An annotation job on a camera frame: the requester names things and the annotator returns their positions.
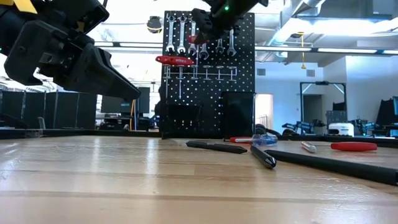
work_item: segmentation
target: red tool handle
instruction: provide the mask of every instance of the red tool handle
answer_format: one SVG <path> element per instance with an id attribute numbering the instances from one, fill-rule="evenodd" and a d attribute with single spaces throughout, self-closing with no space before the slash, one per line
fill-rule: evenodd
<path id="1" fill-rule="evenodd" d="M 334 150 L 347 152 L 364 152 L 377 150 L 377 144 L 368 142 L 338 142 L 332 143 L 330 147 Z"/>
<path id="2" fill-rule="evenodd" d="M 157 56 L 156 61 L 166 65 L 193 65 L 193 60 L 178 56 Z"/>
<path id="3" fill-rule="evenodd" d="M 233 143 L 252 143 L 252 137 L 233 137 L 229 139 Z"/>
<path id="4" fill-rule="evenodd" d="M 197 42 L 197 37 L 198 37 L 197 35 L 189 35 L 187 37 L 188 43 L 190 43 L 190 44 L 206 44 L 209 42 L 209 40 L 202 40 L 202 41 Z"/>

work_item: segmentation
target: wrench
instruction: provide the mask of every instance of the wrench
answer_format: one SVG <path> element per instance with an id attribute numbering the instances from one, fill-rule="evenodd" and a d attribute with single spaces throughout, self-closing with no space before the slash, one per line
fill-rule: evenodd
<path id="1" fill-rule="evenodd" d="M 217 45 L 217 48 L 216 48 L 216 53 L 218 53 L 218 54 L 223 54 L 224 53 L 223 39 L 222 38 L 218 39 L 218 45 Z"/>
<path id="2" fill-rule="evenodd" d="M 229 49 L 226 51 L 227 55 L 234 57 L 236 55 L 236 50 L 234 48 L 234 30 L 231 29 L 229 32 Z"/>
<path id="3" fill-rule="evenodd" d="M 209 57 L 209 53 L 207 52 L 207 43 L 201 45 L 199 57 L 202 58 L 202 56 L 205 56 L 205 58 L 203 58 L 204 60 L 206 60 Z"/>
<path id="4" fill-rule="evenodd" d="M 173 45 L 173 29 L 174 29 L 175 17 L 169 17 L 169 43 L 167 44 L 166 51 L 173 52 L 174 45 Z"/>
<path id="5" fill-rule="evenodd" d="M 195 21 L 193 21 L 192 19 L 190 19 L 190 20 L 191 20 L 191 25 L 192 25 L 191 36 L 194 36 L 197 33 L 196 32 L 197 31 L 197 23 Z M 192 55 L 195 55 L 197 53 L 197 46 L 195 44 L 191 44 L 189 46 L 188 54 L 191 54 L 191 52 L 193 52 Z"/>
<path id="6" fill-rule="evenodd" d="M 185 21 L 187 18 L 185 16 L 180 17 L 180 46 L 177 49 L 178 53 L 185 53 L 185 46 L 184 46 L 184 34 L 185 34 Z"/>

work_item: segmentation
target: pen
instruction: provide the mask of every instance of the pen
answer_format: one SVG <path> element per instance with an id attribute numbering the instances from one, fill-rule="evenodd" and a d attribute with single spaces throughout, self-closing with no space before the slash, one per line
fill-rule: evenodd
<path id="1" fill-rule="evenodd" d="M 235 154 L 242 154 L 245 152 L 248 152 L 245 148 L 241 146 L 229 146 L 225 144 L 210 144 L 207 142 L 201 142 L 201 141 L 188 141 L 187 142 L 188 147 L 196 147 L 200 149 L 209 149 L 209 150 L 214 150 L 214 151 L 220 151 L 220 152 L 230 152 L 230 153 L 235 153 Z"/>
<path id="2" fill-rule="evenodd" d="M 268 169 L 273 169 L 276 166 L 276 159 L 261 151 L 256 146 L 250 148 L 251 153 Z"/>

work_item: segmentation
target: clear marker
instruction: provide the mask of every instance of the clear marker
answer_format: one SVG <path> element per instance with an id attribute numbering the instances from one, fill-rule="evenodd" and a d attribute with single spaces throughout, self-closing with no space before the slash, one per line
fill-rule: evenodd
<path id="1" fill-rule="evenodd" d="M 317 148 L 309 142 L 301 142 L 301 146 L 303 149 L 307 150 L 308 152 L 317 153 Z"/>

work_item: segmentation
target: robotic arm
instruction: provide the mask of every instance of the robotic arm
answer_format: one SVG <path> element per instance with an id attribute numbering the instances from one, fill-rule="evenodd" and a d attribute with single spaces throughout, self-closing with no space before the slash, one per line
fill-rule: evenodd
<path id="1" fill-rule="evenodd" d="M 210 13 L 201 9 L 192 11 L 193 20 L 197 23 L 200 33 L 192 40 L 195 44 L 203 44 L 207 40 L 219 39 L 257 3 L 267 7 L 269 0 L 204 0 L 211 6 Z"/>
<path id="2" fill-rule="evenodd" d="M 41 85 L 36 68 L 70 91 L 133 100 L 140 91 L 111 65 L 111 54 L 87 33 L 109 17 L 97 0 L 31 0 L 36 14 L 0 4 L 0 53 L 7 75 Z"/>

